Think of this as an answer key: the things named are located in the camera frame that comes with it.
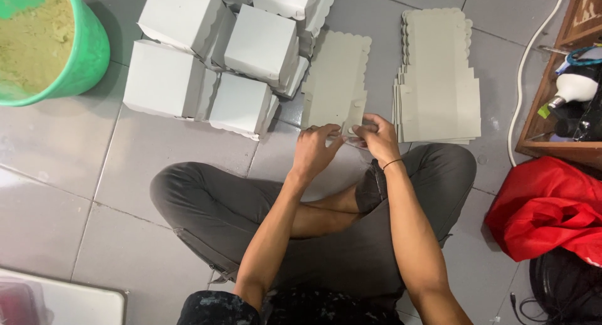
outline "black shirt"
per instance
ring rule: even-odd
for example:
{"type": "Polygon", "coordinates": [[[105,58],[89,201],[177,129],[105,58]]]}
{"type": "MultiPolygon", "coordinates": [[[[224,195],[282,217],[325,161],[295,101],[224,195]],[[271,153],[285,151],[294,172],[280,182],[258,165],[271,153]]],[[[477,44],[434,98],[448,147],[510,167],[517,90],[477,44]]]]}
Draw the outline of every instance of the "black shirt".
{"type": "Polygon", "coordinates": [[[395,311],[329,290],[294,288],[272,292],[262,313],[263,318],[253,306],[229,292],[200,290],[186,299],[177,325],[403,325],[395,311]]]}

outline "green bucket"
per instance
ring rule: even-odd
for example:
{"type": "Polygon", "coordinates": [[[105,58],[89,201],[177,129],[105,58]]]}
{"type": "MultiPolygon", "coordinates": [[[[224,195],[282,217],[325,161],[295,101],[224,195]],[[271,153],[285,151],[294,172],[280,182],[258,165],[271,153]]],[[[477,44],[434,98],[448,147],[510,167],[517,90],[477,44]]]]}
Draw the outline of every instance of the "green bucket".
{"type": "MultiPolygon", "coordinates": [[[[0,19],[37,7],[40,0],[0,0],[0,19]]],[[[107,71],[110,49],[107,32],[81,0],[70,0],[75,21],[73,47],[61,74],[40,93],[26,93],[16,85],[0,83],[0,105],[25,106],[48,98],[79,95],[94,87],[107,71]]]]}

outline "blue rope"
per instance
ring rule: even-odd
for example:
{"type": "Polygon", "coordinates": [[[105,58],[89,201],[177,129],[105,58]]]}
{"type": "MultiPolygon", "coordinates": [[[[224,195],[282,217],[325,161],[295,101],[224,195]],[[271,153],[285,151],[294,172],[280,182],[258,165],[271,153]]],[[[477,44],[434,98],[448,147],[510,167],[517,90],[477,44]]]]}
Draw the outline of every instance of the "blue rope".
{"type": "Polygon", "coordinates": [[[602,63],[602,59],[589,59],[589,60],[577,60],[574,58],[574,56],[578,53],[581,52],[586,52],[591,50],[592,48],[597,48],[598,46],[588,46],[588,47],[583,47],[583,48],[578,48],[575,51],[569,53],[569,55],[567,56],[567,62],[571,65],[575,65],[576,67],[584,67],[586,65],[594,65],[594,64],[601,64],[602,63]]]}

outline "bucket rim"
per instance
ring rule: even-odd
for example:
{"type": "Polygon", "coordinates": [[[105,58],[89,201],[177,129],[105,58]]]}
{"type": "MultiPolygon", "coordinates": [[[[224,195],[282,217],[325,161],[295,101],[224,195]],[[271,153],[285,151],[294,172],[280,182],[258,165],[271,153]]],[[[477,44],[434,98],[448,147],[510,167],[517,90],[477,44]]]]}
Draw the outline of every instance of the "bucket rim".
{"type": "Polygon", "coordinates": [[[80,26],[82,25],[83,18],[83,7],[81,4],[81,0],[69,0],[71,3],[71,9],[73,10],[73,44],[71,46],[71,53],[69,54],[69,58],[67,59],[67,63],[63,67],[63,70],[58,75],[58,77],[52,82],[46,89],[42,90],[40,93],[32,95],[27,98],[12,100],[12,99],[3,99],[0,98],[0,106],[27,106],[38,103],[45,98],[48,98],[50,94],[52,94],[57,88],[61,86],[64,79],[68,77],[68,74],[73,67],[73,64],[76,63],[77,55],[79,54],[79,42],[81,40],[81,32],[80,26]]]}

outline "black wristband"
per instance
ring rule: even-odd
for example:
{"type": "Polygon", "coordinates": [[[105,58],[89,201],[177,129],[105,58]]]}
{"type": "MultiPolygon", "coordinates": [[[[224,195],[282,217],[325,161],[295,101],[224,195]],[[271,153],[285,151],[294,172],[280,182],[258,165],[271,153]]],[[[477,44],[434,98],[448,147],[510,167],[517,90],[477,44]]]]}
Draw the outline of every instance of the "black wristband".
{"type": "Polygon", "coordinates": [[[403,160],[403,159],[397,159],[397,160],[393,160],[392,162],[390,162],[390,163],[386,164],[385,166],[383,166],[383,167],[382,167],[382,170],[384,171],[384,170],[385,170],[385,168],[386,168],[387,166],[389,166],[390,164],[392,164],[392,163],[394,163],[394,162],[399,162],[399,161],[401,161],[401,160],[403,160]]]}

